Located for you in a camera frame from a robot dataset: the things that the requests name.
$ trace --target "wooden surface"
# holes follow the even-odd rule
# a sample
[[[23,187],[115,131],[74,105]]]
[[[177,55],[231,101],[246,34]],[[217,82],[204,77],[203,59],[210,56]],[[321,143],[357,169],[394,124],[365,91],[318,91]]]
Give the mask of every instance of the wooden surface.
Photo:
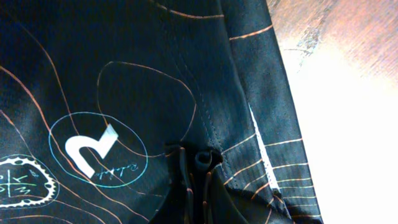
[[[398,222],[398,1],[267,3],[325,223]]]

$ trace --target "gear logo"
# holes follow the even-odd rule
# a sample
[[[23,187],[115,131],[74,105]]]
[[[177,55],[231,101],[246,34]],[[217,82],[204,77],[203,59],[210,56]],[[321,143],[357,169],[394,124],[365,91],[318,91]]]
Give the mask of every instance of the gear logo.
[[[42,162],[20,154],[0,159],[0,210],[43,207],[58,194],[59,184]]]

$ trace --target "oval logo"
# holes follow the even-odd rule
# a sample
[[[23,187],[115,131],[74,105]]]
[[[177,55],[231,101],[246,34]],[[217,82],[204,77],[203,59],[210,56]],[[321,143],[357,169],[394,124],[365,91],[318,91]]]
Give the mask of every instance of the oval logo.
[[[58,197],[54,175],[31,156],[16,154],[0,159],[0,209],[37,208]]]
[[[144,175],[148,166],[147,150],[129,126],[105,114],[76,112],[71,116],[79,134],[70,115],[51,127],[59,148],[49,134],[51,153],[68,175],[90,183],[72,169],[67,159],[98,187],[124,187]]]

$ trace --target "white stripe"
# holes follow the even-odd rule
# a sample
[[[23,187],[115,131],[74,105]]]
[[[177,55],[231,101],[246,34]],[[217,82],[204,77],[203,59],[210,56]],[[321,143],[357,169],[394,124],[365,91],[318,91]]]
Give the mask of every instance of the white stripe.
[[[275,174],[274,174],[274,170],[273,170],[273,168],[271,166],[271,162],[269,161],[269,158],[268,158],[266,146],[264,145],[264,142],[262,141],[259,127],[257,125],[256,119],[254,118],[253,111],[251,110],[250,105],[249,105],[249,109],[250,109],[251,119],[252,119],[253,125],[254,125],[254,130],[256,132],[256,138],[257,138],[257,143],[258,143],[259,149],[260,149],[260,155],[261,155],[262,162],[264,163],[264,167],[266,170],[269,187],[272,190],[277,190],[278,192],[280,192],[278,182],[277,182]]]

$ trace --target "garment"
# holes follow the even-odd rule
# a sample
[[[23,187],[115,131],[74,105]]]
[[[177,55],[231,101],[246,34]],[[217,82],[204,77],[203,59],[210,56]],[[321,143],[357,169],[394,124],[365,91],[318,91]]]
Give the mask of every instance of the garment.
[[[148,223],[177,142],[219,152],[241,214],[322,222],[265,2],[0,8],[0,219]]]

